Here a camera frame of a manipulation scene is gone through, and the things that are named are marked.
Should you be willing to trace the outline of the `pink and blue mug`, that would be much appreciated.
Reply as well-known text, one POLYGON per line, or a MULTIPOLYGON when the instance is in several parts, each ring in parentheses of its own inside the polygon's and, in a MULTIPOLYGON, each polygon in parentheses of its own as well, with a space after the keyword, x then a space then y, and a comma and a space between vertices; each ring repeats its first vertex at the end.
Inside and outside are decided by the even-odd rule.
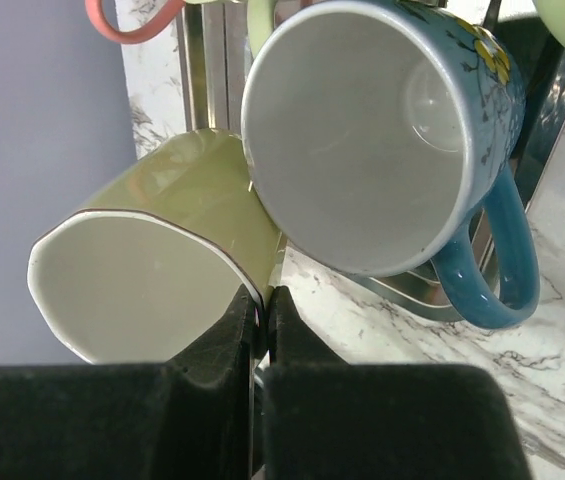
POLYGON ((138 1, 133 10, 132 1, 121 1, 110 19, 105 12, 105 1, 85 1, 88 20, 107 40, 121 45, 145 43, 169 27, 184 9, 184 1, 138 1))

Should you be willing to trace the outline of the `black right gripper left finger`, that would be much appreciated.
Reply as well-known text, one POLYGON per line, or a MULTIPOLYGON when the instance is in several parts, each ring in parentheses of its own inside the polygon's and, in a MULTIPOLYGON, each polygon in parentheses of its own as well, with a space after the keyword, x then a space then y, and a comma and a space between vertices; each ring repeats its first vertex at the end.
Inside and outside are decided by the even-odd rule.
POLYGON ((255 303, 158 363, 0 367, 0 479, 247 479, 255 303))

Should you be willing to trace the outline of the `lime green faceted mug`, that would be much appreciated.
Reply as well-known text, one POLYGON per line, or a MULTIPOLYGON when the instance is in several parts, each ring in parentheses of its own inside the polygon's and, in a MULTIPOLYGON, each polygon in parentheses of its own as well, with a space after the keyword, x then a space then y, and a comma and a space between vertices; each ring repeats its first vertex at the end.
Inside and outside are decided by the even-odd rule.
POLYGON ((241 139, 205 128, 167 140, 40 237, 27 284, 82 360, 157 362, 206 332, 239 290, 263 313, 284 248, 241 139))

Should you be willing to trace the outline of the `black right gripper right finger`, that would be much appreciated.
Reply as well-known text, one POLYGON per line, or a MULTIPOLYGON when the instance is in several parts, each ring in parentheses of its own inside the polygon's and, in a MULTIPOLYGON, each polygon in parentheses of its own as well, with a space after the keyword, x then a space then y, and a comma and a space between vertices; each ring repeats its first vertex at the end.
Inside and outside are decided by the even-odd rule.
POLYGON ((263 375, 269 479, 528 479, 506 397, 466 364, 350 365, 301 319, 290 291, 269 304, 263 375))

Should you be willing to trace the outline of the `blue dotted mug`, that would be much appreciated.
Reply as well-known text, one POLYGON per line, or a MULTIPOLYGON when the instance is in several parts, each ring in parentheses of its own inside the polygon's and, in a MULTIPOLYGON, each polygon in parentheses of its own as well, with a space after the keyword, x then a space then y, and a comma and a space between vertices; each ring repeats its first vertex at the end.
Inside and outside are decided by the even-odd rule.
POLYGON ((509 161, 525 113, 514 58, 481 24, 415 1, 322 1, 281 24, 247 5, 241 135, 274 223, 338 272, 431 263, 483 329, 528 319, 539 268, 509 161))

